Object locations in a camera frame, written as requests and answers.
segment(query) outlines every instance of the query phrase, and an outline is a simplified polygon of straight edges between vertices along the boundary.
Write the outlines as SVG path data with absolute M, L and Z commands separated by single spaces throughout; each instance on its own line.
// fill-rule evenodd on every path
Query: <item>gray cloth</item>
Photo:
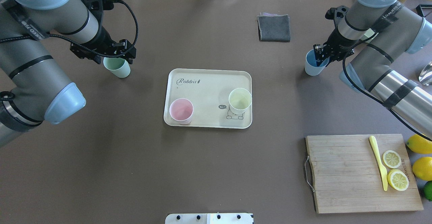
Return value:
M 260 41 L 289 42 L 290 17 L 288 15 L 264 14 L 258 16 Z

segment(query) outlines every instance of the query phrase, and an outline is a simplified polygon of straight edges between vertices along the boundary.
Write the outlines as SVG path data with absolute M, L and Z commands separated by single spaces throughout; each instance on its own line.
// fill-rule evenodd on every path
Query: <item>green lime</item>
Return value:
M 428 181 L 423 188 L 427 200 L 432 201 L 432 181 Z

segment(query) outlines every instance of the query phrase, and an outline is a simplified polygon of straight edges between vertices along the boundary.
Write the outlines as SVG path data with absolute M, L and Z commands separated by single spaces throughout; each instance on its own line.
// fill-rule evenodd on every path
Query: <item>tray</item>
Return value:
M 252 124 L 252 105 L 242 115 L 230 110 L 228 95 L 235 88 L 252 93 L 252 78 L 244 71 L 174 69 L 168 75 L 164 121 L 170 126 L 245 129 Z M 169 106 L 178 98 L 193 104 L 190 124 L 180 125 L 169 114 Z

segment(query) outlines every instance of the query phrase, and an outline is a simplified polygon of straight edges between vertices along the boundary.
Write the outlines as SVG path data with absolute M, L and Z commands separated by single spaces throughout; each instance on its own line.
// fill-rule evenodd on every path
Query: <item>lemon slice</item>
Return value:
M 384 152 L 384 154 L 382 155 L 382 159 L 384 161 L 384 164 L 390 168 L 398 168 L 402 163 L 399 154 L 393 150 L 388 150 Z
M 409 181 L 406 175 L 399 169 L 392 169 L 387 175 L 388 183 L 391 187 L 398 191 L 404 191 L 409 186 Z

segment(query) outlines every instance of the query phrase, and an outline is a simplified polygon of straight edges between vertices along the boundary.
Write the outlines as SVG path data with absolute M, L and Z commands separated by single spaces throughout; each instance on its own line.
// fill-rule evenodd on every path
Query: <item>robotic arm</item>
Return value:
M 431 138 L 432 96 L 390 65 L 403 52 L 415 53 L 432 41 L 432 24 L 397 0 L 357 0 L 349 10 L 342 6 L 329 10 L 326 18 L 332 15 L 335 30 L 326 43 L 314 45 L 317 64 L 352 55 L 352 47 L 371 28 L 378 35 L 347 66 L 348 76 L 361 90 L 367 90 L 384 107 Z M 340 78 L 354 88 L 344 73 Z
M 103 10 L 112 9 L 113 2 L 120 0 L 0 2 L 0 68 L 17 86 L 0 94 L 0 147 L 44 120 L 58 124 L 85 106 L 76 84 L 39 42 L 56 36 L 49 31 L 76 41 L 78 45 L 71 44 L 70 49 L 81 59 L 100 64 L 104 55 L 122 57 L 131 64 L 135 58 L 132 44 L 114 42 L 101 25 Z

